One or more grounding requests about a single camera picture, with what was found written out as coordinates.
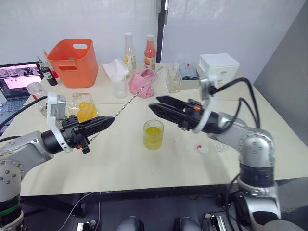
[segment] clear plastic cup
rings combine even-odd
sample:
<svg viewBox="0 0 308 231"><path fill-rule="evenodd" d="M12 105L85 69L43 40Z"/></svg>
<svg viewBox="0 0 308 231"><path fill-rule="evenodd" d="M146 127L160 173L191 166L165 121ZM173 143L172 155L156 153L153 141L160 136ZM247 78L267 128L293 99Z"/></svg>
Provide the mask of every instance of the clear plastic cup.
<svg viewBox="0 0 308 231"><path fill-rule="evenodd" d="M113 94L115 97L119 99L123 99L127 96L128 84L126 82L126 78L124 77L122 80L118 80L118 77L111 76Z"/></svg>
<svg viewBox="0 0 308 231"><path fill-rule="evenodd" d="M164 125L152 119L143 125L143 144L149 150L157 150L162 146Z"/></svg>
<svg viewBox="0 0 308 231"><path fill-rule="evenodd" d="M35 100L47 95L43 86L37 82L28 84L27 90ZM41 112L43 116L47 115L47 99L38 102L38 111Z"/></svg>

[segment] white wall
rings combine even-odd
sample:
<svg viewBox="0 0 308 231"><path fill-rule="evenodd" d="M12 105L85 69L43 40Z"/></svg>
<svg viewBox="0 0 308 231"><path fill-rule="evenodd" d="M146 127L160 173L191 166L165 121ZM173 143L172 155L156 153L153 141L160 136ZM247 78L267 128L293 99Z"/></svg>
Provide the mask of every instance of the white wall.
<svg viewBox="0 0 308 231"><path fill-rule="evenodd" d="M127 31L143 62L157 24L156 0L0 0L0 64L34 61L66 38L92 39L97 60L110 62L123 57Z"/></svg>
<svg viewBox="0 0 308 231"><path fill-rule="evenodd" d="M254 81L305 0L169 0L162 61L229 53Z"/></svg>

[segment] yellow drink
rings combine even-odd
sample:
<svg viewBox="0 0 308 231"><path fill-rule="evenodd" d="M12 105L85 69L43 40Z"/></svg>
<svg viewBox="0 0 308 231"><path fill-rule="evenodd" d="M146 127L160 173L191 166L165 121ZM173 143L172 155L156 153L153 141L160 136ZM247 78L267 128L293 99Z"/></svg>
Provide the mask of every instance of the yellow drink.
<svg viewBox="0 0 308 231"><path fill-rule="evenodd" d="M76 115L79 123L95 118L98 115L97 109L93 103L82 102L79 104L79 108L80 110Z"/></svg>
<svg viewBox="0 0 308 231"><path fill-rule="evenodd" d="M143 143L147 149L156 150L162 145L163 130L149 127L143 132Z"/></svg>

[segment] pink cloth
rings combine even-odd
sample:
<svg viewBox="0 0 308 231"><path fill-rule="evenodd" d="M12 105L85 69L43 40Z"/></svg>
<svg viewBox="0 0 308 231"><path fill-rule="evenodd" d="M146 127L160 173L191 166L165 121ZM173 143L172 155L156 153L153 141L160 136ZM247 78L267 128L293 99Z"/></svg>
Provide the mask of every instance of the pink cloth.
<svg viewBox="0 0 308 231"><path fill-rule="evenodd" d="M155 71L151 69L144 69L142 71L136 72L128 82L130 93L136 94L142 86L151 80L154 73ZM155 78L153 78L151 82L147 84L142 91L140 91L138 94L139 97L146 99L154 95L154 90L150 89L154 80Z"/></svg>

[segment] orange basket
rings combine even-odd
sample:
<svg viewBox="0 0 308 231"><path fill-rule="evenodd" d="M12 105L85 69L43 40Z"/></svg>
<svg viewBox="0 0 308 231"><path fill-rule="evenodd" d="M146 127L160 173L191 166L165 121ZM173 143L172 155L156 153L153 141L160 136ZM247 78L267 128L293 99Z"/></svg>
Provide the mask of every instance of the orange basket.
<svg viewBox="0 0 308 231"><path fill-rule="evenodd" d="M98 65L91 39L64 39L47 59L68 88L88 88L94 84Z"/></svg>

